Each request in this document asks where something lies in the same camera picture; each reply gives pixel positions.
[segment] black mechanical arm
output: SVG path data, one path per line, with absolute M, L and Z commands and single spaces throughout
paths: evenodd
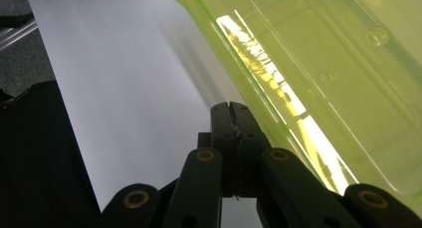
M 219 104 L 180 177 L 161 190 L 134 184 L 105 208 L 98 227 L 220 227 L 223 197 L 256 197 L 263 227 L 422 227 L 384 190 L 324 188 L 290 151 L 271 148 L 249 109 Z

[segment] green plastic cover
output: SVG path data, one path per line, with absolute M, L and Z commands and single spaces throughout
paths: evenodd
M 272 146 L 422 216 L 420 0 L 177 0 Z

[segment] transparent plastic cover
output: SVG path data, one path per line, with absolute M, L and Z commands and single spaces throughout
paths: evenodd
M 178 0 L 273 146 L 422 216 L 419 0 Z

